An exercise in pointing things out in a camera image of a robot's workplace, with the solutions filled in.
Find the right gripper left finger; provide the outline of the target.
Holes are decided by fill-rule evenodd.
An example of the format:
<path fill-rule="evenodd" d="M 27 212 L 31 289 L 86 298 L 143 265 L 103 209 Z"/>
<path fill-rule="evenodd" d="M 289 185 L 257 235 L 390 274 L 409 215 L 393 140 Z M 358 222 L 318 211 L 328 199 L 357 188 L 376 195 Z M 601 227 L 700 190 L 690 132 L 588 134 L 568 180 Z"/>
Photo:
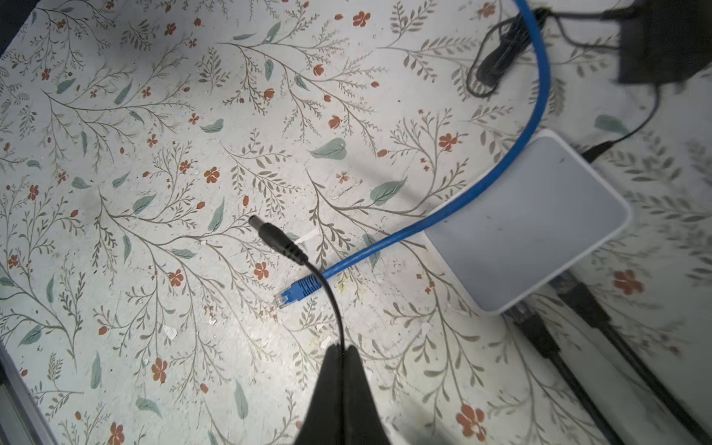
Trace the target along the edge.
<path fill-rule="evenodd" d="M 344 443 L 343 378 L 343 351 L 332 345 L 326 350 L 296 445 Z"/>

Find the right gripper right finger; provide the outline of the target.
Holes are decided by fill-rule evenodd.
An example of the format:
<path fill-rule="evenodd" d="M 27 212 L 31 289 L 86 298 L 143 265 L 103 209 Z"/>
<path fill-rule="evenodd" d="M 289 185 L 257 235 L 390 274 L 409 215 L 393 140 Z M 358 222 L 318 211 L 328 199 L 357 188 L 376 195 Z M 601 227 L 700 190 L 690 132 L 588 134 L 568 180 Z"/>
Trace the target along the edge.
<path fill-rule="evenodd" d="M 354 445 L 389 445 L 379 418 L 362 359 L 355 346 L 347 348 L 343 365 L 344 443 Z"/>

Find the large black power adapter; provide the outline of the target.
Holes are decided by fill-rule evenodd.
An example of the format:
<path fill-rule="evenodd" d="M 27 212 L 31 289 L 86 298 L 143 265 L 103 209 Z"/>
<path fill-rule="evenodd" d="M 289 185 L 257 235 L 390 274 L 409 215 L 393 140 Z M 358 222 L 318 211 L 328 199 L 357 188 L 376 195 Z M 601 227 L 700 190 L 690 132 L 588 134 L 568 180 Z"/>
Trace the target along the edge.
<path fill-rule="evenodd" d="M 298 245 L 288 237 L 281 229 L 269 222 L 265 222 L 257 215 L 248 218 L 248 224 L 256 230 L 257 235 L 263 243 L 273 251 L 283 257 L 293 261 L 297 265 L 305 267 L 311 274 L 291 285 L 286 291 L 279 295 L 278 300 L 281 306 L 286 306 L 292 302 L 303 300 L 315 293 L 319 289 L 324 289 L 330 302 L 337 323 L 337 333 L 339 333 L 339 346 L 345 350 L 345 329 L 342 314 L 337 304 L 336 297 L 328 281 L 323 274 L 310 262 L 308 256 L 298 247 Z"/>

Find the white network switch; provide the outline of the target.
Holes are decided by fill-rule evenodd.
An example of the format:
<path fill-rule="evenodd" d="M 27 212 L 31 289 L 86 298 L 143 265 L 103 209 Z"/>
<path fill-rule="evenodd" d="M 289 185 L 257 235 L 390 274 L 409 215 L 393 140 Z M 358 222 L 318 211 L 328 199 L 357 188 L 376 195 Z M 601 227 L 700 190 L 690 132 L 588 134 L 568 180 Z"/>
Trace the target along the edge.
<path fill-rule="evenodd" d="M 482 195 L 424 231 L 465 306 L 499 315 L 632 222 L 632 206 L 567 142 L 540 131 Z"/>

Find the small black power adapter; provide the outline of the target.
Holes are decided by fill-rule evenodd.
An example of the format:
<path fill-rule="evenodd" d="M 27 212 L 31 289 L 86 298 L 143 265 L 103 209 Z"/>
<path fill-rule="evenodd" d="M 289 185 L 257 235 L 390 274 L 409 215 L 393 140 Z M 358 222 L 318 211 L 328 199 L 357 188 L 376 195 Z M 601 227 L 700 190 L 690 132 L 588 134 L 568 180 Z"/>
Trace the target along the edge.
<path fill-rule="evenodd" d="M 685 83 L 711 64 L 711 3 L 709 1 L 636 1 L 628 7 L 600 12 L 532 10 L 536 30 L 554 20 L 562 38 L 586 50 L 613 51 L 619 55 L 619 82 L 623 85 L 652 85 L 655 102 L 646 119 L 622 137 L 586 150 L 583 158 L 592 163 L 613 146 L 643 130 L 656 116 L 661 87 Z M 619 44 L 591 44 L 572 39 L 564 20 L 617 22 Z M 482 39 L 478 53 L 465 77 L 465 89 L 474 98 L 489 98 L 502 78 L 532 44 L 530 30 L 521 15 L 494 25 Z"/>

